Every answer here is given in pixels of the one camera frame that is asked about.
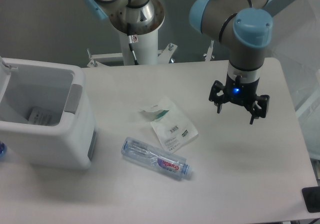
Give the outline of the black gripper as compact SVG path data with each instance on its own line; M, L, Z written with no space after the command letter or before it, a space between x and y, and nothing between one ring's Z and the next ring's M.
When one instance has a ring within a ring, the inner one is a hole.
M239 106L250 106L251 114L250 125L253 125L255 119L266 118L270 96L257 95L259 78L254 82L242 83L226 76L225 86L216 80L210 90L209 101L213 102L217 107L217 114L220 114L222 105L228 102Z

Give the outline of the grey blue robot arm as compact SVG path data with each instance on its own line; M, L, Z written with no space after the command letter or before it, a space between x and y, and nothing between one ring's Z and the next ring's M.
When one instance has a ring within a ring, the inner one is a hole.
M159 63L158 30L165 14L158 0L83 0L99 19L118 31L125 65ZM272 0L196 0L189 23L230 51L226 82L215 81L209 100L244 107L251 119L265 118L268 95L257 95L260 72L271 42L273 19L264 10Z

